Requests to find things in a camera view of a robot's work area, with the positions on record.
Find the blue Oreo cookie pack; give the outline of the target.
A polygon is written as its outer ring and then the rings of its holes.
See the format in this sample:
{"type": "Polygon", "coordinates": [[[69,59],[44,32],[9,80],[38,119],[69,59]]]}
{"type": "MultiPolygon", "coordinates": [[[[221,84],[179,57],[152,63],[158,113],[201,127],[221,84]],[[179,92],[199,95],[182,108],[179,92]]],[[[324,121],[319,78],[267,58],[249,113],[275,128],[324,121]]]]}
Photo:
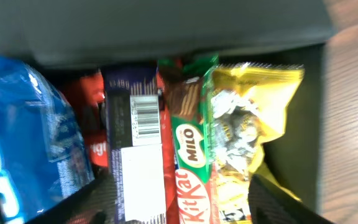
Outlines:
{"type": "Polygon", "coordinates": [[[94,179],[65,97],[38,71],[0,56],[0,211],[25,223],[94,179]]]}

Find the red snack bag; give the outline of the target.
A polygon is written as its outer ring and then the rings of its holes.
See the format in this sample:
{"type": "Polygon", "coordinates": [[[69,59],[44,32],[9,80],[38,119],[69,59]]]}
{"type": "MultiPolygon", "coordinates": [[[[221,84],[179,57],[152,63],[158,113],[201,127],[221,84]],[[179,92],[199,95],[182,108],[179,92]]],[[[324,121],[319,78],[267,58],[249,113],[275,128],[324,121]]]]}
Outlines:
{"type": "MultiPolygon", "coordinates": [[[[109,143],[106,129],[106,92],[100,70],[87,73],[68,82],[62,93],[73,107],[80,125],[91,165],[96,173],[109,170],[109,143]]],[[[162,79],[157,73],[157,93],[160,108],[163,174],[165,184],[166,223],[178,223],[175,185],[175,156],[167,109],[163,102],[162,79]]]]}

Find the dark purple chocolate bar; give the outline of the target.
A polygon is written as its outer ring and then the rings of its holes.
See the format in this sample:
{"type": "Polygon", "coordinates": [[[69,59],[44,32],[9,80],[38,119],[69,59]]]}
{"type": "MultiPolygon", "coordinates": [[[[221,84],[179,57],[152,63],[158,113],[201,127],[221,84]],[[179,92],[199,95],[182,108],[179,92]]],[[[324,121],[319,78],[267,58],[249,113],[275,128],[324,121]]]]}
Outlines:
{"type": "Polygon", "coordinates": [[[166,223],[160,108],[155,65],[101,69],[106,92],[115,223],[166,223]]]}

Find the black box with lid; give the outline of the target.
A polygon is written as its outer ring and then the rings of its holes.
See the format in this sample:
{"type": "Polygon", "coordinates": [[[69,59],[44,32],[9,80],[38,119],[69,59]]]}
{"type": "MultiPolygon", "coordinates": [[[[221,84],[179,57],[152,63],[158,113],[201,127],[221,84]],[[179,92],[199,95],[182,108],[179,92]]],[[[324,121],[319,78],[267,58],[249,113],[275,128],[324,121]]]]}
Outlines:
{"type": "Polygon", "coordinates": [[[42,72],[217,52],[223,63],[300,64],[304,79],[283,137],[266,145],[277,180],[321,210],[325,44],[323,1],[0,1],[0,54],[42,72]]]}

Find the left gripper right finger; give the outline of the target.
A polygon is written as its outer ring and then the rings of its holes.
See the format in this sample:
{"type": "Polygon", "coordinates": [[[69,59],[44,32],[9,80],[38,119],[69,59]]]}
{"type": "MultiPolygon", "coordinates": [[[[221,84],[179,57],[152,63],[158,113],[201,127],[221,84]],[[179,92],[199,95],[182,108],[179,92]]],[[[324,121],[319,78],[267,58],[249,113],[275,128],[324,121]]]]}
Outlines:
{"type": "Polygon", "coordinates": [[[248,199],[253,224],[333,224],[259,174],[251,178],[248,199]]]}

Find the yellow snack bag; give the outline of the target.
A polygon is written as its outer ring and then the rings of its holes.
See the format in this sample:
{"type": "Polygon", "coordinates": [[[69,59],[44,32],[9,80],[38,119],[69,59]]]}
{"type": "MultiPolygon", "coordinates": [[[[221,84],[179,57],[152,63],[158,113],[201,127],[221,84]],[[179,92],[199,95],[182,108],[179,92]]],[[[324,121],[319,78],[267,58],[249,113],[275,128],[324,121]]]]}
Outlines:
{"type": "Polygon", "coordinates": [[[212,69],[213,151],[220,223],[250,223],[252,175],[263,145],[285,134],[287,108],[304,76],[301,65],[238,63],[212,69]]]}

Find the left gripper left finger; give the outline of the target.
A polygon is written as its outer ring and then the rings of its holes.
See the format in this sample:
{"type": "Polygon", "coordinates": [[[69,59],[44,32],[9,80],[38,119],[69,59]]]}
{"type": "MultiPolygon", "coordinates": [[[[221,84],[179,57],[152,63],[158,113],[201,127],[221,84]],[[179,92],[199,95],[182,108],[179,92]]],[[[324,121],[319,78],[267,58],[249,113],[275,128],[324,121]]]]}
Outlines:
{"type": "Polygon", "coordinates": [[[111,174],[103,174],[26,224],[114,223],[117,196],[111,174]]]}

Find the red KitKat bar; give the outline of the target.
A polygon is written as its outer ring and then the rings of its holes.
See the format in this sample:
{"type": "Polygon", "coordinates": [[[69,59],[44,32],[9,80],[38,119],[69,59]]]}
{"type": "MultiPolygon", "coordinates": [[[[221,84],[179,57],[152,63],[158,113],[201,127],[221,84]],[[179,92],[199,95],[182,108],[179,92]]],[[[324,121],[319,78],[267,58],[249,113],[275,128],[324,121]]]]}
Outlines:
{"type": "Polygon", "coordinates": [[[211,70],[218,62],[218,55],[158,61],[177,161],[178,221],[184,224],[214,221],[211,195],[214,153],[208,100],[211,70]]]}

